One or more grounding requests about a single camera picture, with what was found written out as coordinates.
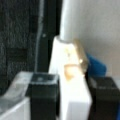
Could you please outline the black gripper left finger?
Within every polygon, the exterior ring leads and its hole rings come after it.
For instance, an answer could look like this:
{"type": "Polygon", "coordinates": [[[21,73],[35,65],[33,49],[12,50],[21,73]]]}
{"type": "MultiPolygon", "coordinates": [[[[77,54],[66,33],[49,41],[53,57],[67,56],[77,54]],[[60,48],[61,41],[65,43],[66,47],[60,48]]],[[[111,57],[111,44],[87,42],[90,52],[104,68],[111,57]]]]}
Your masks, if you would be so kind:
{"type": "Polygon", "coordinates": [[[59,75],[34,73],[26,96],[30,98],[31,120],[56,120],[59,75]]]}

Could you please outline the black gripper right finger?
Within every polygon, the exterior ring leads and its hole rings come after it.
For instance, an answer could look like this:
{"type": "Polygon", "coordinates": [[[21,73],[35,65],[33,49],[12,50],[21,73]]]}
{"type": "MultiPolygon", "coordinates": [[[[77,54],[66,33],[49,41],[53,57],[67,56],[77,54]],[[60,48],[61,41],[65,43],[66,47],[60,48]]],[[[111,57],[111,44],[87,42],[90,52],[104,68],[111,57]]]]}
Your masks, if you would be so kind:
{"type": "Polygon", "coordinates": [[[88,87],[93,100],[88,120],[120,120],[120,79],[90,77],[88,87]]]}

